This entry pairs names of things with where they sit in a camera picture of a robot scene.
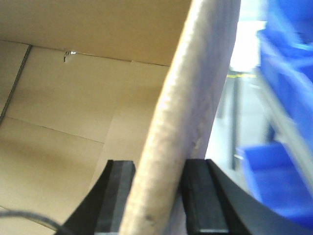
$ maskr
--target black cable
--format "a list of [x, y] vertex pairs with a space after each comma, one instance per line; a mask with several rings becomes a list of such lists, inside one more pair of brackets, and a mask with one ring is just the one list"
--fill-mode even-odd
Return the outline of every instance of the black cable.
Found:
[[59, 225], [57, 222], [55, 222], [54, 220], [37, 214], [37, 213], [33, 213], [33, 212], [28, 212], [28, 211], [0, 211], [0, 218], [10, 218], [10, 217], [23, 217], [26, 219], [30, 219], [30, 220], [38, 220], [40, 222], [43, 222], [45, 225], [49, 225], [53, 228], [55, 228], [57, 231], [60, 231], [61, 233], [63, 233], [64, 235], [74, 235], [70, 230], [68, 230], [67, 228], [63, 227], [62, 225]]

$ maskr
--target cardboard box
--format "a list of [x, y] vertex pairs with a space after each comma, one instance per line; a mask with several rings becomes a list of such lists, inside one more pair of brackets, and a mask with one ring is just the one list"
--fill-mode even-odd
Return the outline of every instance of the cardboard box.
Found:
[[[184, 159], [199, 157], [206, 148], [239, 1], [195, 0], [187, 18], [189, 7], [189, 0], [0, 3], [0, 63], [5, 65], [0, 66], [0, 108], [8, 96], [2, 90], [10, 90], [27, 44], [33, 45], [0, 124], [3, 210], [31, 210], [63, 223], [108, 159], [139, 166], [146, 142], [121, 234], [163, 231]], [[65, 51], [77, 53], [64, 62]], [[160, 195], [161, 207], [150, 203]], [[177, 211], [172, 224], [183, 228]], [[19, 221], [0, 219], [0, 233], [54, 233]]]

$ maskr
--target shelving unit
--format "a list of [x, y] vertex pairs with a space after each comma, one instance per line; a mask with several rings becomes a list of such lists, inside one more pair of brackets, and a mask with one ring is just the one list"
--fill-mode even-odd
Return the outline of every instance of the shelving unit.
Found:
[[304, 176], [304, 181], [313, 195], [313, 153], [305, 140], [301, 137], [294, 122], [280, 104], [267, 82], [262, 78], [259, 69], [255, 70], [256, 77], [251, 79], [251, 85], [255, 89], [265, 110], [268, 121], [276, 132], [283, 137], [283, 143], [292, 161]]

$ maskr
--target blue plastic bin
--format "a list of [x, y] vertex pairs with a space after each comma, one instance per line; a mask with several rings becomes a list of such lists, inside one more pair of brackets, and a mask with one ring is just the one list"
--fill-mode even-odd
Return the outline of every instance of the blue plastic bin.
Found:
[[290, 57], [313, 55], [313, 1], [270, 0], [265, 34]]
[[258, 32], [263, 78], [313, 151], [313, 57], [290, 59]]
[[241, 147], [237, 152], [252, 195], [281, 216], [313, 229], [313, 198], [283, 145]]

